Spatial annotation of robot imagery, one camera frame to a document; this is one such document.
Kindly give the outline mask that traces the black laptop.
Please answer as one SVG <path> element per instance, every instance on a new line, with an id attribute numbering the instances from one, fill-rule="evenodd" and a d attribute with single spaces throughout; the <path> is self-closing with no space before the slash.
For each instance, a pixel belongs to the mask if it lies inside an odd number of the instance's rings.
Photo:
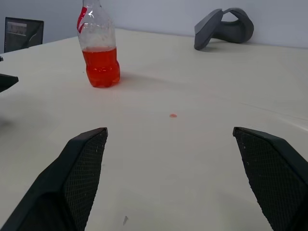
<path id="1" fill-rule="evenodd" d="M 4 53 L 43 44 L 44 21 L 5 17 Z"/>

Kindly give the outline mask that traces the bottle with red liquid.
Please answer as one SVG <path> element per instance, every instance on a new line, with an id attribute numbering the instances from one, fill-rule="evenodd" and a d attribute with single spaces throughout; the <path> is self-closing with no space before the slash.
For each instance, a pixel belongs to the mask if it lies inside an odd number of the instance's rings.
<path id="1" fill-rule="evenodd" d="M 82 0 L 77 36 L 86 64 L 86 74 L 95 88 L 107 88 L 120 81 L 115 27 L 100 0 Z"/>

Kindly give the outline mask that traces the grey handheld scanner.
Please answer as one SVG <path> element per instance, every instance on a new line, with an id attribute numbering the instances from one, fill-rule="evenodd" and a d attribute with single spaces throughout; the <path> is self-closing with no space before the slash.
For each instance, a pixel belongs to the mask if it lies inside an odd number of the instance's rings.
<path id="1" fill-rule="evenodd" d="M 223 21 L 227 13 L 233 14 L 237 20 Z M 194 32 L 194 48 L 200 51 L 213 38 L 230 43 L 246 43 L 253 35 L 254 24 L 241 8 L 216 9 L 195 25 Z"/>

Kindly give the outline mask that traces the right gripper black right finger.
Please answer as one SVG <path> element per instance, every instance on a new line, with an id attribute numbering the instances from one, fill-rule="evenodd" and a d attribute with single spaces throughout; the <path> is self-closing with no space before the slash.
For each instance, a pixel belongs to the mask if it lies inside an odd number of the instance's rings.
<path id="1" fill-rule="evenodd" d="M 308 231 L 308 161 L 285 139 L 235 127 L 249 185 L 273 231 Z"/>

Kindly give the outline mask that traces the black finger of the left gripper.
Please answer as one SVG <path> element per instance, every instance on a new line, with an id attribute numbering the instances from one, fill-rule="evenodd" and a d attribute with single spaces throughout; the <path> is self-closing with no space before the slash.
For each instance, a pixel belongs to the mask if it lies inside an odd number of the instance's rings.
<path id="1" fill-rule="evenodd" d="M 18 77 L 0 74 L 0 93 L 19 82 Z"/>

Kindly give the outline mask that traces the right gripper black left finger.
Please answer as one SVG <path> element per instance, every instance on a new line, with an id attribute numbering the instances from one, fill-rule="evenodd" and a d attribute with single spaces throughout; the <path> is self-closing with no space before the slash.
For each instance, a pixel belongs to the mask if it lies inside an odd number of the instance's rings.
<path id="1" fill-rule="evenodd" d="M 107 128 L 69 140 L 0 231 L 85 231 L 98 190 Z"/>

